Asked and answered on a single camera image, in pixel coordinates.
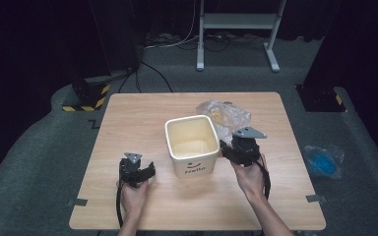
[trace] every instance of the metal stand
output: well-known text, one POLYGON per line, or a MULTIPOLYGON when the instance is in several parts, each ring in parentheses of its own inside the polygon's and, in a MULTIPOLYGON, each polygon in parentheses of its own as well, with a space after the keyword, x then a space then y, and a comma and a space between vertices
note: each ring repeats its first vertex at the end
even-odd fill
POLYGON ((279 72, 278 61, 273 52, 276 35, 281 24, 286 0, 281 0, 281 5, 276 14, 205 14, 204 1, 201 0, 199 20, 199 43, 196 69, 203 71, 204 64, 204 29, 256 29, 272 30, 269 42, 264 43, 266 54, 269 58, 273 72, 279 72))

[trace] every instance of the person's left hand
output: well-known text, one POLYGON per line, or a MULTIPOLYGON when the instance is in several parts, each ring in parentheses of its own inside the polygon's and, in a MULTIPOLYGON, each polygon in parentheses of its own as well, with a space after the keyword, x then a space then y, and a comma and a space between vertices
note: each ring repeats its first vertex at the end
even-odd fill
POLYGON ((133 188, 125 183, 121 191, 121 203, 127 211, 127 217, 140 217, 146 203, 149 181, 143 182, 139 188, 133 188))

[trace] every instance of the blue plastic bag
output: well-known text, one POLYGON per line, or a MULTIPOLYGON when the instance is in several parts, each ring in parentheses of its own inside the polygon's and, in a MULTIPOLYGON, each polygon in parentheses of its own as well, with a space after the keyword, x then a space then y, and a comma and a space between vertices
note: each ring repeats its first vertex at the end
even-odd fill
POLYGON ((339 147, 305 147, 305 164, 311 175, 341 179, 345 154, 339 147))

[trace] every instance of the hand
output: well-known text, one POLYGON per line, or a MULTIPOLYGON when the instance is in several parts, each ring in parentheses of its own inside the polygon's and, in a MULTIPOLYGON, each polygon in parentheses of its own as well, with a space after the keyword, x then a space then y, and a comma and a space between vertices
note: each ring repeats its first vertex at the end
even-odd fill
POLYGON ((138 189, 131 187, 127 183, 122 186, 121 203, 127 211, 126 217, 140 217, 143 206, 146 203, 148 187, 149 181, 143 182, 138 189))
POLYGON ((238 186, 244 192, 247 199, 254 196, 264 196, 265 180, 263 172, 257 164, 253 163, 250 166, 244 167, 231 162, 231 165, 237 176, 238 186))

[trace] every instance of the shelf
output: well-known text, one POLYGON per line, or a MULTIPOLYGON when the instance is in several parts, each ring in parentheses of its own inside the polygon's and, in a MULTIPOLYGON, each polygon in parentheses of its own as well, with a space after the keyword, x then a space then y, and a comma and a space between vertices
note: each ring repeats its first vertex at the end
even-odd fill
POLYGON ((204 29, 271 30, 276 14, 205 14, 204 29))

